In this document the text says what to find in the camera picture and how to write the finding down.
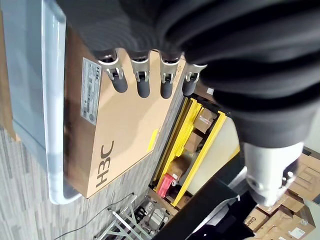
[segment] black cable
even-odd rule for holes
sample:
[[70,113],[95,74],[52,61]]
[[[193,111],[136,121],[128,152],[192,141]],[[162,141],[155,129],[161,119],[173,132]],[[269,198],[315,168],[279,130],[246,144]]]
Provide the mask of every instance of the black cable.
[[56,237],[56,238],[53,239],[53,240],[57,240],[57,239],[65,236],[65,235],[67,235],[67,234],[70,234],[70,233],[73,233],[73,232],[78,231],[78,230],[80,230],[80,229],[83,229],[83,228],[86,227],[89,223],[91,223],[92,220],[95,219],[95,217],[98,216],[100,213],[102,213],[104,210],[106,210],[107,208],[109,208],[109,207],[111,207],[111,206],[113,206],[113,205],[116,205],[116,204],[122,202],[122,201],[125,200],[127,197],[129,197],[130,195],[134,195],[134,194],[135,194],[135,193],[132,192],[132,193],[128,194],[127,196],[125,196],[124,198],[120,199],[119,201],[116,201],[116,202],[114,202],[114,203],[111,203],[111,204],[107,205],[107,206],[104,207],[101,211],[99,211],[93,218],[91,218],[90,221],[88,221],[85,225],[83,225],[83,226],[81,226],[81,227],[79,227],[79,228],[76,228],[76,229],[74,229],[74,230],[67,231],[67,232],[65,232],[64,234]]

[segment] white label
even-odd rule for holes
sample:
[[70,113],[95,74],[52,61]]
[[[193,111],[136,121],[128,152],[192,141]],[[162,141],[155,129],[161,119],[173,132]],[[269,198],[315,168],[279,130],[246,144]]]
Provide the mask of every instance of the white label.
[[289,231],[289,234],[296,239],[300,239],[306,232],[296,227],[292,232]]
[[210,124],[210,121],[208,120],[208,119],[206,119],[206,118],[204,118],[203,116],[199,116],[199,119],[202,121],[202,122],[204,122],[205,124]]
[[81,117],[96,125],[100,94],[101,66],[89,59],[82,60]]
[[213,94],[214,93],[214,90],[210,87],[208,87],[207,91],[206,91],[207,94]]

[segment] brown cardboard box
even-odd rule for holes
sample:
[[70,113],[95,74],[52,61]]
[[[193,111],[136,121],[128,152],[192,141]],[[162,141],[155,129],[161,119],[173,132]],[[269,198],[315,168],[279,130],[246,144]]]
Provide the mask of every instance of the brown cardboard box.
[[182,209],[185,205],[187,205],[187,203],[190,201],[191,197],[187,196],[187,195],[183,195],[181,197],[181,199],[178,201],[178,203],[176,204],[176,207],[178,209]]
[[263,210],[265,213],[271,215],[281,205],[290,209],[294,213],[297,213],[305,204],[304,204],[304,200],[301,197],[296,196],[290,193],[289,191],[286,191],[273,206],[268,207],[268,206],[258,205],[258,208]]
[[267,222],[269,217],[260,211],[258,208],[253,209],[248,217],[244,220],[244,224],[247,225],[253,232],[256,232],[263,224]]
[[171,175],[174,179],[179,180],[188,170],[189,165],[189,162],[185,158],[178,156],[170,163],[166,173]]
[[201,136],[192,132],[184,145],[184,149],[186,149],[190,153],[195,153],[201,140],[202,140]]
[[261,239],[301,240],[315,228],[316,225],[311,212],[307,206],[304,206],[297,214],[274,222],[273,226]]
[[[125,93],[118,93],[107,74],[96,65],[96,59],[80,37],[68,29],[66,39],[65,86],[68,111],[65,122],[69,133],[65,152],[68,164],[66,175],[69,183],[88,198],[152,151],[185,62],[179,61],[178,69],[181,71],[176,73],[172,96],[163,99],[160,95],[159,54],[152,51],[150,95],[141,98],[130,59],[124,50],[119,51],[119,58],[128,89]],[[91,87],[91,95],[83,94],[90,83],[95,84]],[[94,107],[90,114],[86,113],[86,107],[81,107],[82,104],[86,105],[89,96],[90,105],[98,107],[97,114]]]
[[272,215],[288,198],[287,194],[283,194],[273,206],[258,205],[257,207],[265,213]]
[[263,224],[258,231],[256,231],[255,238],[263,239],[267,236],[273,228],[279,228],[279,226],[287,225],[292,222],[293,214],[289,209],[284,206],[280,206],[279,209],[272,215],[269,220]]
[[4,25],[2,11],[0,9],[0,126],[6,129],[7,133],[15,141],[19,141],[20,139],[14,130],[12,120],[13,116],[7,70]]
[[205,134],[216,118],[216,113],[204,108],[197,116],[193,126]]
[[313,201],[320,194],[320,160],[301,154],[297,177],[289,189],[300,197]]
[[304,200],[301,197],[294,195],[289,191],[287,191],[285,194],[288,196],[288,198],[284,201],[284,203],[282,203],[282,205],[287,209],[297,213],[305,206]]

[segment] yellow sticker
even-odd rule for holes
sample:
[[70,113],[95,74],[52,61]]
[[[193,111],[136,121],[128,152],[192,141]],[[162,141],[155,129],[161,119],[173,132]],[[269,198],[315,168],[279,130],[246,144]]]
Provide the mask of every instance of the yellow sticker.
[[149,146],[148,146],[148,149],[147,149],[147,153],[149,153],[151,150],[153,150],[154,148],[154,145],[157,141],[157,136],[158,136],[158,132],[159,132],[159,128],[155,129],[152,133],[152,136],[151,136],[151,139],[150,139],[150,142],[149,142]]

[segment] yellow shelf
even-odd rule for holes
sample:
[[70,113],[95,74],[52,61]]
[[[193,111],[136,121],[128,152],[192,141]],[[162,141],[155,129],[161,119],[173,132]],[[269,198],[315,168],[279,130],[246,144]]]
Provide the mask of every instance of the yellow shelf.
[[182,106],[181,111],[180,111],[180,113],[178,115],[178,118],[177,118],[176,123],[175,123],[174,128],[173,128],[173,131],[170,134],[169,141],[165,146],[162,158],[160,160],[160,164],[158,165],[158,167],[156,169],[156,173],[155,173],[155,175],[153,177],[153,181],[156,181],[157,179],[161,178],[160,174],[162,174],[162,172],[163,172],[164,161],[166,159],[168,159],[169,151],[172,150],[172,146],[173,146],[173,143],[174,143],[173,141],[176,141],[176,139],[177,139],[177,134],[176,134],[177,128],[179,128],[181,126],[181,121],[182,121],[183,117],[186,115],[186,111],[189,110],[189,106],[190,106],[190,100],[189,100],[189,98],[186,98],[184,100],[184,102],[183,102],[183,106]]
[[194,178],[194,176],[195,176],[198,168],[200,167],[202,161],[204,160],[204,158],[205,158],[210,146],[215,141],[215,139],[216,139],[221,127],[223,126],[224,122],[227,119],[227,116],[223,112],[218,111],[218,113],[219,113],[219,117],[216,120],[210,135],[208,136],[207,140],[205,141],[202,150],[200,151],[197,159],[195,160],[195,163],[193,164],[193,166],[192,166],[188,176],[186,177],[186,179],[185,179],[185,181],[184,181],[184,183],[183,183],[178,195],[176,196],[174,202],[171,203],[174,207],[178,204],[179,200],[182,198],[182,196],[187,191],[190,182]]
[[192,101],[191,106],[188,110],[188,113],[183,121],[183,124],[180,129],[177,129],[179,131],[176,140],[173,144],[172,150],[169,154],[169,157],[167,158],[167,161],[165,163],[165,166],[162,170],[162,174],[160,177],[160,180],[156,186],[156,192],[159,190],[160,185],[163,181],[164,175],[166,174],[170,163],[175,159],[175,157],[179,157],[181,153],[184,150],[184,146],[193,130],[194,127],[194,121],[196,117],[198,116],[200,110],[202,109],[202,105],[200,103],[197,103],[196,100],[190,99]]

